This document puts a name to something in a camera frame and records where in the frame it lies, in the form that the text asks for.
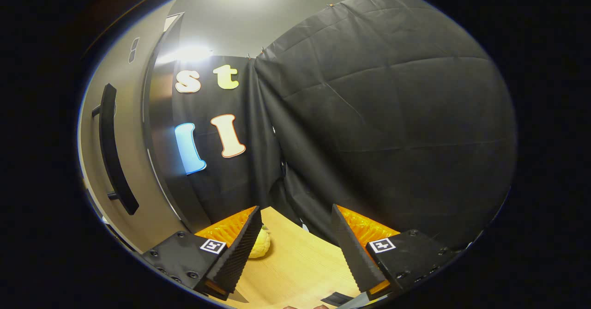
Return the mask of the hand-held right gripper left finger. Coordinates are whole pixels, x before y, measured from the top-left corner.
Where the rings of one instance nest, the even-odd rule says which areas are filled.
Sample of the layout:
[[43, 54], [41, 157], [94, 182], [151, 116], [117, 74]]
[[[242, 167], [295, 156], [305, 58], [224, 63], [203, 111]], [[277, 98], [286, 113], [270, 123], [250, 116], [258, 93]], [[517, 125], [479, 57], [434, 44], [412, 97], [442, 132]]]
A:
[[262, 226], [260, 207], [252, 206], [195, 234], [175, 232], [141, 258], [190, 290], [227, 300], [235, 291]]

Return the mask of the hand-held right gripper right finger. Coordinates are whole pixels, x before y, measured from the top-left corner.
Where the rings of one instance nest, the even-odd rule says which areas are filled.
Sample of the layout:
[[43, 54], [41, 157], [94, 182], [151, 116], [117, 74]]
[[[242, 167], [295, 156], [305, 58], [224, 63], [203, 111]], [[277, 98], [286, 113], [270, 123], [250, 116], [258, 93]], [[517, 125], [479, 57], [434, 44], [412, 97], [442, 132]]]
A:
[[359, 291], [370, 300], [410, 292], [460, 254], [418, 229], [396, 230], [337, 204], [331, 225]]

